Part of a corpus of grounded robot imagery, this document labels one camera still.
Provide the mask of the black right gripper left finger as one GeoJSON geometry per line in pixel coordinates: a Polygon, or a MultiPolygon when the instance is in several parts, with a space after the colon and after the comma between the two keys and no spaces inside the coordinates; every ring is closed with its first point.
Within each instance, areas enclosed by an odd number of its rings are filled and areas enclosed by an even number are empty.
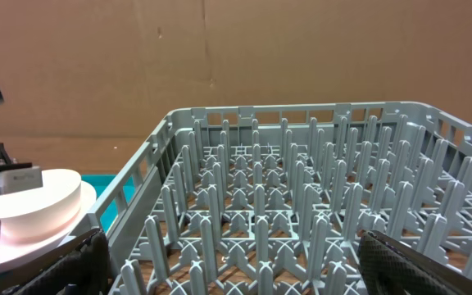
{"type": "Polygon", "coordinates": [[[109,276],[108,241],[99,230],[30,281],[7,288],[2,294],[105,294],[109,289],[109,276]]]}

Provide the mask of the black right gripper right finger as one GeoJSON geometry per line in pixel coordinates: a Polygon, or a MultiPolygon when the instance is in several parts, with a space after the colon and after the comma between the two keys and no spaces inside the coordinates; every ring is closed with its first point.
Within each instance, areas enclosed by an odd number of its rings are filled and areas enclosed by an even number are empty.
{"type": "Polygon", "coordinates": [[[472,295],[472,279],[377,231],[365,231],[359,268],[369,295],[472,295]]]}

